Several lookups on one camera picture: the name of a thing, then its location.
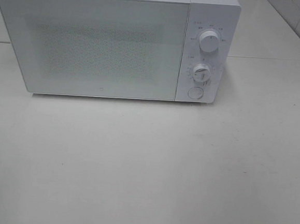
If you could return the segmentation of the round door release button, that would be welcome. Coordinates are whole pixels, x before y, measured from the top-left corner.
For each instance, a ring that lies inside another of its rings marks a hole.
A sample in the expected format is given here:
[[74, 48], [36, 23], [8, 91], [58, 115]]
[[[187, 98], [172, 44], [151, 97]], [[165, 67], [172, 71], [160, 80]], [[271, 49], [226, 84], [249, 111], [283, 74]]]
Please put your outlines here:
[[193, 87], [188, 91], [188, 97], [190, 99], [201, 99], [203, 97], [204, 90], [200, 87]]

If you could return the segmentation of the white timer knob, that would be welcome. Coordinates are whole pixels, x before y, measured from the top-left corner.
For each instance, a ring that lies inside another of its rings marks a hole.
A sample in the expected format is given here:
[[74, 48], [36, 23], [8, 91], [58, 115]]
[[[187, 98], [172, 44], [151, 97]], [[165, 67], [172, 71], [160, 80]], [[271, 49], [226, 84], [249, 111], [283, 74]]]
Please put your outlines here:
[[192, 67], [192, 77], [197, 83], [205, 83], [211, 76], [211, 67], [209, 65], [200, 63]]

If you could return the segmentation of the white microwave door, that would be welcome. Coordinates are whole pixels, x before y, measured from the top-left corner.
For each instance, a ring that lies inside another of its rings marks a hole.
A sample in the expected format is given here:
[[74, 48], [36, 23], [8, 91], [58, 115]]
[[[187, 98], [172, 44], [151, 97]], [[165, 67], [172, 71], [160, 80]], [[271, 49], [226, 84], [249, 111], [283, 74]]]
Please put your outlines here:
[[189, 5], [0, 0], [29, 92], [174, 100]]

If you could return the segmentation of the white upper power knob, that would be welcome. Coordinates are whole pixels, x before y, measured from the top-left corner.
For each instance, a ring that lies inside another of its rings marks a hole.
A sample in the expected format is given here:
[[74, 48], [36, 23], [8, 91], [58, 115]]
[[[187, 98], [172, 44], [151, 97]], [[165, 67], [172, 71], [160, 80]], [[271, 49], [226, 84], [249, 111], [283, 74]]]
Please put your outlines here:
[[214, 52], [220, 44], [220, 35], [213, 30], [203, 31], [198, 39], [199, 47], [205, 53]]

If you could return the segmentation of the white microwave oven body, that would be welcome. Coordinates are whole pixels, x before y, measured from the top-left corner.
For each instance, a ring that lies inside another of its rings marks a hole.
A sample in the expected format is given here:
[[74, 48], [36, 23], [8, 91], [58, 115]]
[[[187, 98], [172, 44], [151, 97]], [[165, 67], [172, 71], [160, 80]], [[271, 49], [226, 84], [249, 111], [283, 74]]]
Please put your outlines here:
[[[228, 56], [235, 29], [240, 17], [241, 6], [238, 0], [128, 0], [145, 2], [168, 2], [189, 5], [187, 27], [185, 29], [182, 55], [178, 73], [176, 102], [212, 103], [215, 100], [221, 81], [224, 63]], [[205, 53], [199, 47], [199, 36], [203, 31], [213, 30], [220, 35], [219, 47], [211, 53]], [[211, 76], [205, 83], [197, 83], [192, 77], [192, 68], [196, 64], [211, 67]], [[189, 89], [200, 87], [204, 90], [201, 99], [190, 99]]]

